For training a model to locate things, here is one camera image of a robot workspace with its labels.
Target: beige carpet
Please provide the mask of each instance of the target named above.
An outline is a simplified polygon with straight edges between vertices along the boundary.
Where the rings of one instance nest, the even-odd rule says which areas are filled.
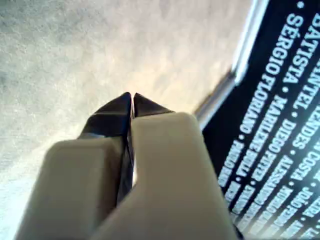
[[[0,0],[0,239],[46,149],[125,91],[192,112],[229,69],[250,0]]]

